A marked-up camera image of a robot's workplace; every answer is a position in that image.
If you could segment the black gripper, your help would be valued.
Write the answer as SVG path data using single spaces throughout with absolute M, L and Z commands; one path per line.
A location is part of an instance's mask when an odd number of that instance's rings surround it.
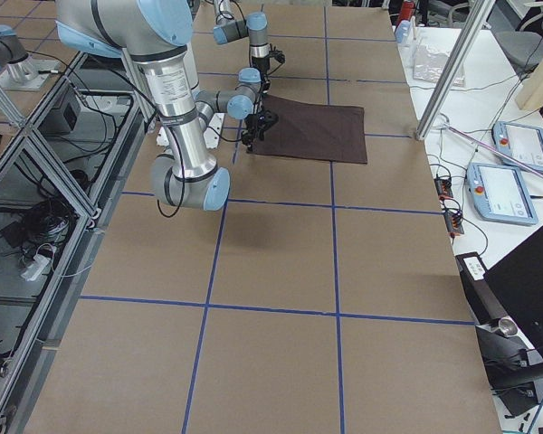
M 278 121 L 279 116 L 271 110 L 261 110 L 249 115 L 246 119 L 246 130 L 243 132 L 243 144 L 247 151 L 252 152 L 258 138 L 264 138 L 265 133 Z
M 268 57 L 252 57 L 251 66 L 259 72 L 262 84 L 261 91 L 263 94 L 267 94 L 271 86 L 271 81 L 269 78 L 269 71 L 271 67 L 270 59 Z

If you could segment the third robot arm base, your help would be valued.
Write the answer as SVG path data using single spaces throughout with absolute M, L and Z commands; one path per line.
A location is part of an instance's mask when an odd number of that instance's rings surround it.
M 35 59 L 16 32 L 0 24 L 0 86 L 4 90 L 38 91 L 59 70 L 56 60 Z

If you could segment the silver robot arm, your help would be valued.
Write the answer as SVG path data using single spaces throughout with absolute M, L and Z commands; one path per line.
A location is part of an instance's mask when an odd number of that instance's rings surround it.
M 244 15 L 236 1 L 213 1 L 215 26 L 214 40 L 223 45 L 249 39 L 249 65 L 255 68 L 262 80 L 263 93 L 270 88 L 272 45 L 268 38 L 268 21 L 264 12 Z
M 157 200 L 176 208 L 221 209 L 230 175 L 205 144 L 212 117 L 226 113 L 244 120 L 247 129 L 241 140 L 247 146 L 278 121 L 263 106 L 270 59 L 277 53 L 268 40 L 265 13 L 251 13 L 241 21 L 230 16 L 219 20 L 216 42 L 248 38 L 250 65 L 240 71 L 234 90 L 198 93 L 188 79 L 195 63 L 186 58 L 193 19 L 185 1 L 60 1 L 56 24 L 65 45 L 107 58 L 128 54 L 144 74 L 171 149 L 152 165 Z

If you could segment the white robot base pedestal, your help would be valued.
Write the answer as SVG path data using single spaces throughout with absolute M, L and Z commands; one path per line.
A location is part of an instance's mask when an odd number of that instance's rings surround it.
M 185 1 L 148 1 L 140 11 L 156 35 L 148 54 L 147 80 L 173 154 L 203 153 L 205 127 L 199 107 L 199 80 L 191 47 L 192 13 Z

